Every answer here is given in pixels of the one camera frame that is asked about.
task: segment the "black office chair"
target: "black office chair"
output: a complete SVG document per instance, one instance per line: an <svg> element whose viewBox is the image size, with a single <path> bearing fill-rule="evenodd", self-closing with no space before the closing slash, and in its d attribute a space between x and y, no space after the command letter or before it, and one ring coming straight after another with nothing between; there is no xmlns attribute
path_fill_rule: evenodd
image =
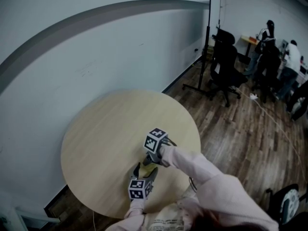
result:
<svg viewBox="0 0 308 231"><path fill-rule="evenodd" d="M280 66L279 49L274 45L269 45L263 50L255 73L255 84L251 88L252 91L261 89L263 103L266 103L267 96L271 95L272 101L275 102L275 97L272 95L270 88L277 88L279 80L277 79L278 69Z"/></svg>
<svg viewBox="0 0 308 231"><path fill-rule="evenodd" d="M223 91L226 98L226 107L229 107L228 92L236 94L238 99L241 98L241 95L231 87L239 87L247 82L247 78L234 68L237 57L237 50L233 46L235 43L234 36L220 29L214 39L216 40L213 55L214 62L211 65L211 80L208 86L210 87L214 83L217 88L209 91L207 96L210 97L210 100L213 100L218 91ZM216 72L218 64L220 65L219 73Z"/></svg>
<svg viewBox="0 0 308 231"><path fill-rule="evenodd" d="M308 185L306 194L301 197L299 197L297 184L287 186L274 195L271 189L267 189L266 192L270 193L268 215L279 223L280 230L298 230L295 229L297 224L307 220L307 212L298 216L295 215L299 203L303 200L306 200L306 203L308 202Z"/></svg>

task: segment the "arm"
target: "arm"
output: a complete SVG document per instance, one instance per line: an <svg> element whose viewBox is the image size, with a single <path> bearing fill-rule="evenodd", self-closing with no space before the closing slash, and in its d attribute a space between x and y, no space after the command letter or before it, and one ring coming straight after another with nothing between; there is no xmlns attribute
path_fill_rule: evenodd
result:
<svg viewBox="0 0 308 231"><path fill-rule="evenodd" d="M261 29L259 34L256 34L257 40L262 40L263 39L263 35L264 35L265 30L266 30L265 28Z"/></svg>
<svg viewBox="0 0 308 231"><path fill-rule="evenodd" d="M264 30L264 32L262 33L262 41L265 41L268 37L269 37L268 31Z"/></svg>
<svg viewBox="0 0 308 231"><path fill-rule="evenodd" d="M173 166L203 184L222 172L209 162L201 153L187 153L174 146L160 148L162 164L166 167Z"/></svg>
<svg viewBox="0 0 308 231"><path fill-rule="evenodd" d="M285 51L284 51L284 56L283 56L283 59L285 60L286 63L289 62L290 60L290 44L288 44L288 46L285 48Z"/></svg>
<svg viewBox="0 0 308 231"><path fill-rule="evenodd" d="M124 220L111 225L106 231L138 231L144 222L144 200L134 199L130 203L130 208L124 216Z"/></svg>

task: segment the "desk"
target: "desk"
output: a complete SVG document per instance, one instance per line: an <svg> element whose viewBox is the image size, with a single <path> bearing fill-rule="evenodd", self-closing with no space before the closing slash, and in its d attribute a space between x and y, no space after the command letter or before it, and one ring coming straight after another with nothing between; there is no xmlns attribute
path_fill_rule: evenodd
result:
<svg viewBox="0 0 308 231"><path fill-rule="evenodd" d="M252 45L252 44L253 44L253 45L257 45L257 44L259 43L259 40L257 40L256 42L254 42L254 41L250 40L249 37L244 36L244 35L241 36L241 39L244 40L244 41L246 41L246 42L248 42L248 47L247 47L247 51L246 51L246 54L245 54L245 56L248 57L248 54L249 54L251 45Z"/></svg>
<svg viewBox="0 0 308 231"><path fill-rule="evenodd" d="M145 157L146 134L158 127L180 147L200 152L200 136L188 111L171 97L146 90L111 93L86 106L65 134L61 166L67 185L88 208L123 218L129 208L128 170ZM158 166L145 212L178 200L188 176Z"/></svg>

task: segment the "yellow object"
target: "yellow object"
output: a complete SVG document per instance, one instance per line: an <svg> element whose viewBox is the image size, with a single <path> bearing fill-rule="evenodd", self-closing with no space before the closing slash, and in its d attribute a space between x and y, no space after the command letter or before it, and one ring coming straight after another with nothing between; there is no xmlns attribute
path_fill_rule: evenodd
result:
<svg viewBox="0 0 308 231"><path fill-rule="evenodd" d="M251 44L253 44L253 45L257 45L257 44L259 43L259 40L257 40L257 41L252 41L249 37L244 36L244 35L241 36L241 39L244 40L244 41L246 41L246 42L248 42L248 43L251 43Z"/></svg>
<svg viewBox="0 0 308 231"><path fill-rule="evenodd" d="M151 163L147 166L144 166L141 162L141 166L139 169L139 178L148 177L150 173L157 167L157 164Z"/></svg>

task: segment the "jeans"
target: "jeans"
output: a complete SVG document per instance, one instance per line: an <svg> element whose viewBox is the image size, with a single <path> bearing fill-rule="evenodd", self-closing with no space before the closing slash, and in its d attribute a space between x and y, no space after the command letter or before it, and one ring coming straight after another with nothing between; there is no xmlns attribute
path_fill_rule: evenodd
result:
<svg viewBox="0 0 308 231"><path fill-rule="evenodd" d="M243 72L243 75L252 75L257 70L257 61L260 57L259 53L256 53L255 51L252 53L250 63L247 67L247 70Z"/></svg>
<svg viewBox="0 0 308 231"><path fill-rule="evenodd" d="M290 91L292 85L296 81L297 75L298 73L289 67L285 67L282 70L282 73L280 75L280 81L282 82L283 86L277 93L277 97L279 99L284 98L285 95Z"/></svg>
<svg viewBox="0 0 308 231"><path fill-rule="evenodd" d="M301 107L292 115L293 120L299 119L307 110L308 107L308 81L306 81L303 85L297 88L292 95L288 106L287 111L292 112L294 104L297 102L299 98L305 98Z"/></svg>

